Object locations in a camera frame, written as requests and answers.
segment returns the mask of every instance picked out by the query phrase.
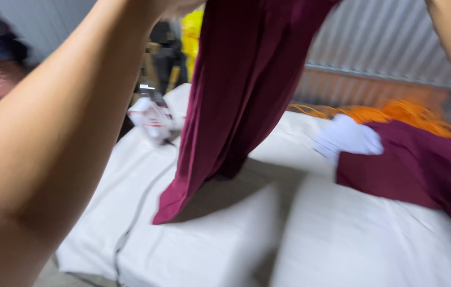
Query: orange string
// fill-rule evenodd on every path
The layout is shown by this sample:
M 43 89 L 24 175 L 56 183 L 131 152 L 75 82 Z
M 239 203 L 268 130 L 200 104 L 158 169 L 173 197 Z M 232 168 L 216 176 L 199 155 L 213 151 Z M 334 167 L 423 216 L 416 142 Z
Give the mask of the orange string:
M 341 113 L 350 116 L 359 124 L 368 123 L 370 121 L 386 123 L 390 120 L 397 120 L 416 128 L 429 131 L 438 136 L 451 138 L 451 126 L 448 123 L 422 105 L 405 100 L 390 100 L 382 108 L 362 106 L 347 106 L 341 108 L 332 108 L 328 106 L 309 107 L 299 104 L 291 104 L 290 107 L 297 108 L 304 114 L 320 117 L 322 119 L 330 119 L 332 116 Z

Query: maroon fabric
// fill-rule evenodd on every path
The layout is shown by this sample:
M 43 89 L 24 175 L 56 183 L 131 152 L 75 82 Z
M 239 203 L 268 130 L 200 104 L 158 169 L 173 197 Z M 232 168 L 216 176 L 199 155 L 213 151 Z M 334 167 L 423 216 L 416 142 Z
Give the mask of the maroon fabric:
M 451 216 L 451 139 L 400 121 L 369 123 L 381 156 L 341 153 L 337 183 L 375 196 L 440 206 Z
M 293 96 L 309 45 L 335 1 L 209 0 L 176 178 L 153 223 L 171 220 L 206 178 L 234 177 Z

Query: yellow bag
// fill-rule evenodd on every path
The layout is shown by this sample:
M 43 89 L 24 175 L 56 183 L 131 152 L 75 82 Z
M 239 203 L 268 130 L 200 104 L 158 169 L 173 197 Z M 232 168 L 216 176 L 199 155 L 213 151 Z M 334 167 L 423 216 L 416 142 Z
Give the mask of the yellow bag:
M 181 20 L 181 42 L 183 52 L 187 55 L 188 81 L 192 82 L 193 69 L 199 53 L 199 36 L 203 24 L 204 11 L 196 10 Z

